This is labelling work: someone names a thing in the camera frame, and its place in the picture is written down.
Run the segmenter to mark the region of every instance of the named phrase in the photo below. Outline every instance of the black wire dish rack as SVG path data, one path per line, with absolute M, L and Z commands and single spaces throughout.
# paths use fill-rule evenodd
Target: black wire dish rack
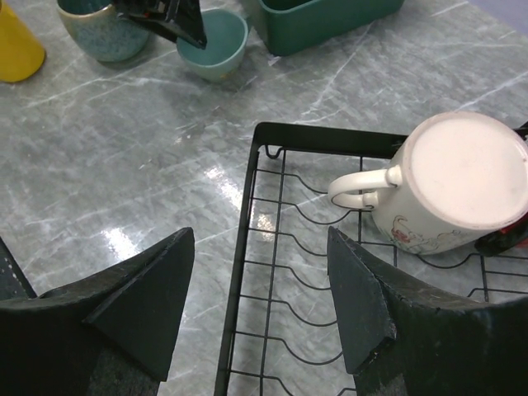
M 518 130 L 526 138 L 528 130 Z M 423 258 L 399 251 L 369 211 L 326 199 L 328 183 L 388 163 L 405 136 L 263 123 L 252 142 L 214 394 L 354 395 L 328 281 L 334 226 L 377 257 L 457 295 L 498 303 L 528 295 L 528 253 L 472 246 Z

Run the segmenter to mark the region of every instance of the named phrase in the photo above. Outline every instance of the white vein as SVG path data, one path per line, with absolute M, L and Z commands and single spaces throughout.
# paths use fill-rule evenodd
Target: white vein
M 440 10 L 439 12 L 435 12 L 434 14 L 431 14 L 431 17 L 438 17 L 439 15 L 445 14 L 446 12 L 454 10 L 455 8 L 464 6 L 467 3 L 468 2 L 459 2 L 459 3 L 454 4 L 454 5 L 452 5 L 452 6 L 448 7 L 448 8 L 444 8 L 443 10 Z
M 336 81 L 336 78 L 339 76 L 339 74 L 341 74 L 341 72 L 345 69 L 345 67 L 348 66 L 348 64 L 354 59 L 354 57 L 356 57 L 357 52 L 360 50 L 360 48 L 365 43 L 364 39 L 366 38 L 366 35 L 369 33 L 369 30 L 370 30 L 370 28 L 372 27 L 373 24 L 374 24 L 374 22 L 370 23 L 366 27 L 365 31 L 360 36 L 360 38 L 357 39 L 356 48 L 354 49 L 352 54 L 348 57 L 346 62 L 330 78 L 330 81 L 328 81 L 328 83 L 324 87 L 323 91 L 319 94 L 317 101 L 315 101 L 313 103 L 313 105 L 311 106 L 312 108 L 317 108 L 317 107 L 321 106 L 321 103 L 323 103 L 323 100 L 325 99 L 325 96 L 327 95 L 328 91 L 332 88 L 332 85 Z
M 512 87 L 514 85 L 516 85 L 518 82 L 520 82 L 523 78 L 525 78 L 526 76 L 528 76 L 528 71 L 525 71 L 524 73 L 522 74 L 519 74 L 517 77 L 515 78 L 511 78 L 505 82 L 503 82 L 501 85 L 499 85 L 498 87 L 496 87 L 495 89 L 492 89 L 491 91 L 487 91 L 485 93 L 483 93 L 482 95 L 480 95 L 479 97 L 473 99 L 472 101 L 467 101 L 466 103 L 464 103 L 462 106 L 460 106 L 458 110 L 462 110 L 462 109 L 465 109 L 466 107 L 470 107 L 472 105 L 476 105 L 477 103 L 479 103 L 480 101 L 482 101 L 484 98 L 486 97 L 489 97 L 490 95 L 492 95 L 493 93 L 496 93 L 496 92 L 499 92 L 501 91 L 502 89 L 504 88 L 508 88 L 508 87 Z

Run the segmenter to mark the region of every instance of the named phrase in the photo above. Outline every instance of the white mug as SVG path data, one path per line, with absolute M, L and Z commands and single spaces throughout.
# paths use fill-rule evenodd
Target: white mug
M 339 177 L 328 196 L 341 207 L 372 209 L 398 248 L 444 252 L 528 212 L 528 146 L 486 115 L 443 113 L 422 122 L 388 168 Z

